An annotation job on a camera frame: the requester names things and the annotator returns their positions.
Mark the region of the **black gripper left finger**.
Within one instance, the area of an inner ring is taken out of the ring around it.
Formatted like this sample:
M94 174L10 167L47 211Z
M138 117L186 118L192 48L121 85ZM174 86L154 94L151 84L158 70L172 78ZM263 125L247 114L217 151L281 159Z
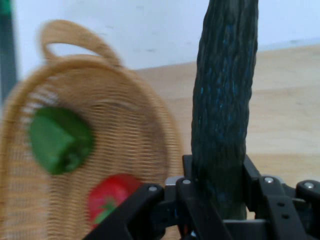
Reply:
M207 199L196 189L192 156L182 157L184 176L161 187L145 183L94 228L86 240L160 240L176 226L182 240L230 240L232 236Z

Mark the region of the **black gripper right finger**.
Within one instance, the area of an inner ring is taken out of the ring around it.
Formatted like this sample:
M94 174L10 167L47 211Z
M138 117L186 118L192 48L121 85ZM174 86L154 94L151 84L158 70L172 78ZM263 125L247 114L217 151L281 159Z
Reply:
M243 163L245 204L270 226L273 240L320 238L320 183L303 180L290 187L277 176L262 175L249 157Z

